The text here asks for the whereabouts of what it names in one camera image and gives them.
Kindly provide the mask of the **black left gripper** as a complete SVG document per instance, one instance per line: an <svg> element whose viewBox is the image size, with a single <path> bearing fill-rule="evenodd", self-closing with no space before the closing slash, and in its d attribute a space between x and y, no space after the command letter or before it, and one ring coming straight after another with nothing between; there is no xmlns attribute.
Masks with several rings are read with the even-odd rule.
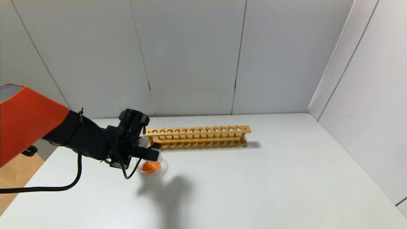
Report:
<svg viewBox="0 0 407 229"><path fill-rule="evenodd" d="M109 166L111 168L119 168L122 169L122 165L124 166L124 169L128 169L128 166L131 162L132 156L130 155L124 155L124 154L119 154L118 156L113 154L109 157L110 163Z"/></svg>

